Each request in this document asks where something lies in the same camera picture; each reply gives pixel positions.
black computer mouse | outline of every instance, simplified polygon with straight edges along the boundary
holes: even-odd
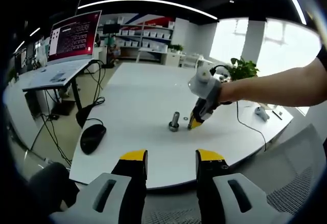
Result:
[[[95,124],[84,130],[80,142],[82,151],[86,155],[94,152],[106,131],[106,127],[102,124]]]

human arm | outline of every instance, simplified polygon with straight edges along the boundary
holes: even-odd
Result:
[[[302,68],[223,83],[218,101],[250,100],[284,106],[312,106],[326,99],[327,72],[316,58]]]

potted plant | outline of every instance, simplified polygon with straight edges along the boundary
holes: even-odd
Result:
[[[228,69],[230,78],[232,81],[236,81],[248,77],[256,77],[259,71],[256,68],[256,64],[250,61],[245,61],[242,57],[241,59],[232,58],[230,59],[232,66],[226,65]]]
[[[175,50],[177,54],[180,54],[183,51],[184,47],[180,44],[175,45]]]
[[[172,52],[174,50],[174,45],[169,44],[168,45],[168,52]]]

metal bolt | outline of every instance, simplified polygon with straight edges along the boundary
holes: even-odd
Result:
[[[174,113],[173,120],[168,125],[168,128],[170,131],[176,132],[178,130],[178,127],[179,127],[178,119],[179,119],[179,112],[176,111]]]

table surface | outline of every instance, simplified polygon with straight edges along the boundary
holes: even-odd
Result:
[[[123,154],[148,150],[147,188],[159,188],[195,180],[195,151],[216,151],[233,165],[264,145],[262,136],[240,123],[236,105],[218,107],[214,114],[191,131],[187,130],[196,97],[188,88],[195,70],[170,66],[123,63],[104,87],[106,101],[92,109],[89,118],[101,119],[107,133],[98,148],[85,155],[78,142],[69,177],[89,184],[103,172],[111,172]],[[254,114],[258,104],[240,102],[240,120],[261,131],[266,141],[292,120],[282,107],[283,120],[272,111],[268,122]],[[179,131],[168,130],[173,113],[180,112]],[[84,129],[97,122],[87,121]]]
[[[91,59],[81,59],[62,62],[26,72],[19,76],[19,85],[23,91],[65,86],[76,74],[86,67],[90,61]],[[63,74],[59,78],[62,81],[52,80],[57,74]]]

